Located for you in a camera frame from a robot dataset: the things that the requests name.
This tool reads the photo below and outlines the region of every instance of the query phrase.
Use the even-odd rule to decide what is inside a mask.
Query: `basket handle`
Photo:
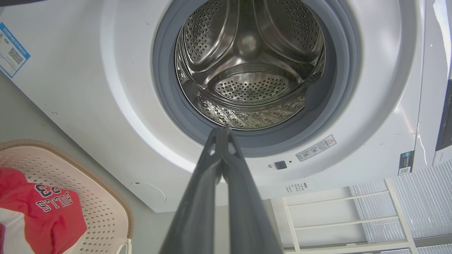
[[[126,254],[132,254],[132,240],[129,238],[115,238],[115,242],[119,243],[116,254],[121,252],[121,249],[126,246]]]

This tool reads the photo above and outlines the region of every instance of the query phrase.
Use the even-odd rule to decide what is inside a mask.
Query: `plastic laundry basket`
[[[133,214],[125,200],[99,176],[54,146],[35,140],[0,143],[0,168],[20,170],[29,182],[78,193],[88,230],[76,252],[132,252]]]

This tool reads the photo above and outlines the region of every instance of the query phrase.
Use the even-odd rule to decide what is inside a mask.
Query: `stainless steel drum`
[[[301,1],[216,0],[188,17],[175,57],[180,88],[201,115],[256,130],[303,109],[322,76],[325,43]]]

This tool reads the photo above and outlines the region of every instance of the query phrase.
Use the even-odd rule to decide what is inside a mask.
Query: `clothing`
[[[28,183],[8,168],[0,169],[0,224],[0,254],[61,254],[87,229],[76,192]]]

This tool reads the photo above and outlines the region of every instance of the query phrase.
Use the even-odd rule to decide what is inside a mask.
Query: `front-load washing machine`
[[[217,126],[274,198],[433,163],[415,146],[424,126],[439,131],[446,5],[47,0],[2,11],[0,66],[156,212],[177,208]],[[227,203],[226,183],[216,196]]]

